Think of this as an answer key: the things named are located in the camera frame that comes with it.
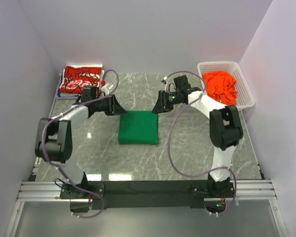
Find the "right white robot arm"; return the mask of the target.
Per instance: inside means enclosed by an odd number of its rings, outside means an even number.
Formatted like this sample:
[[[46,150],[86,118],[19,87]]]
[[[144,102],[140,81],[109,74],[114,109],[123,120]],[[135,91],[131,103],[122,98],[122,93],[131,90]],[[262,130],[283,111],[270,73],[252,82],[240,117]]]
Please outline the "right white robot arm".
[[[235,185],[230,178],[233,154],[243,137],[243,128],[238,109],[235,105],[227,106],[205,94],[205,89],[192,87],[187,76],[174,79],[175,91],[169,86],[158,92],[158,98],[152,113],[160,114],[173,110],[177,104],[185,104],[200,111],[209,119],[209,136],[214,145],[212,168],[208,175],[207,193],[218,197],[227,191],[234,191]]]

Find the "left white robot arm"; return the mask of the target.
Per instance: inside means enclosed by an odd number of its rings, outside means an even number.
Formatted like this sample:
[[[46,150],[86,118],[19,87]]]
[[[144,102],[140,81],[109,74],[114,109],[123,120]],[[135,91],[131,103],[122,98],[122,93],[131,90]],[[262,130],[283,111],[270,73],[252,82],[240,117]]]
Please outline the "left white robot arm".
[[[38,123],[35,154],[54,166],[64,177],[61,188],[77,198],[90,194],[88,180],[72,158],[72,128],[87,120],[96,112],[107,116],[126,114],[114,94],[105,93],[96,86],[86,86],[83,94],[66,112],[53,118],[42,118]]]

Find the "green t-shirt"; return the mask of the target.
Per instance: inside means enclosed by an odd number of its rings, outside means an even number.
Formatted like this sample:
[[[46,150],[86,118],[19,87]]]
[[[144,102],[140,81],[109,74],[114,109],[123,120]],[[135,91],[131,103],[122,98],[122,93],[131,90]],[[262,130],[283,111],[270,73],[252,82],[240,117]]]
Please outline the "green t-shirt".
[[[151,111],[128,111],[121,115],[118,143],[158,145],[158,115]]]

